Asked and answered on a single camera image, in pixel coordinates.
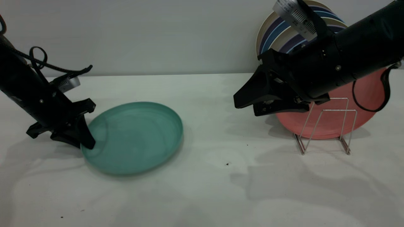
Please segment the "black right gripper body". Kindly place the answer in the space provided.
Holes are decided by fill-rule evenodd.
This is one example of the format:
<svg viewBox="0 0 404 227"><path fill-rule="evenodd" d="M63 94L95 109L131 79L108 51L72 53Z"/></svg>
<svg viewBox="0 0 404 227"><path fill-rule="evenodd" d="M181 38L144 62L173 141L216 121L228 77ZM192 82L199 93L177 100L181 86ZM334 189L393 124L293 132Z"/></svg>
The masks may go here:
<svg viewBox="0 0 404 227"><path fill-rule="evenodd" d="M316 38L291 54L269 49L258 56L264 69L288 86L281 97L292 91L293 99L321 105L335 89L335 36Z"/></svg>

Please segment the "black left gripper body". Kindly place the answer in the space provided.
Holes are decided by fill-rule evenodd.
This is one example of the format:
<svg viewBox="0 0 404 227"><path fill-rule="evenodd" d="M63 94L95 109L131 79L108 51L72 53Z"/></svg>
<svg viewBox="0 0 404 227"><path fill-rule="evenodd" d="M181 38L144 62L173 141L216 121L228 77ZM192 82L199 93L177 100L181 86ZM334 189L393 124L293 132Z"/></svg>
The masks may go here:
<svg viewBox="0 0 404 227"><path fill-rule="evenodd" d="M41 113L48 114L49 124L46 127L51 128L51 139L61 141L77 148L81 144L77 140L75 133L76 118L86 113L92 113L95 110L95 103L91 99L85 99L79 102L45 102L39 100Z"/></svg>

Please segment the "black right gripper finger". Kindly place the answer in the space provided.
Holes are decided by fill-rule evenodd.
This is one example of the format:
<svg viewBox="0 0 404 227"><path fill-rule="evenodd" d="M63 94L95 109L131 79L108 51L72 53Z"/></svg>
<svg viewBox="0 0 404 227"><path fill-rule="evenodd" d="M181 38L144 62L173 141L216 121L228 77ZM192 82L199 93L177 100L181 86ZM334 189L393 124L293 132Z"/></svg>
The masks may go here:
<svg viewBox="0 0 404 227"><path fill-rule="evenodd" d="M309 111L310 102L304 101L300 97L286 100L275 100L269 97L254 97L253 110L255 116L271 115L278 113L304 113Z"/></svg>
<svg viewBox="0 0 404 227"><path fill-rule="evenodd" d="M251 78L233 96L234 106L242 109L253 105L254 97L269 97L275 100L292 99L293 90L264 65L259 65Z"/></svg>

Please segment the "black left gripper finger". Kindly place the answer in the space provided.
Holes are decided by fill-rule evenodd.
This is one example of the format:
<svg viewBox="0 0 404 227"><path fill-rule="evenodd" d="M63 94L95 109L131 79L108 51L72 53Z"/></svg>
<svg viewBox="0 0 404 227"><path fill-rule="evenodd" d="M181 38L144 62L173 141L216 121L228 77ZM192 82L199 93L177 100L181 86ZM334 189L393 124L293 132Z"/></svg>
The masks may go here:
<svg viewBox="0 0 404 227"><path fill-rule="evenodd" d="M45 127L40 123L35 123L28 128L26 134L29 135L31 138L37 138L40 134L50 130L51 128L49 127Z"/></svg>
<svg viewBox="0 0 404 227"><path fill-rule="evenodd" d="M93 149L96 141L91 135L91 132L85 121L85 117L80 115L76 118L75 122L75 134L79 144L85 146L85 148Z"/></svg>

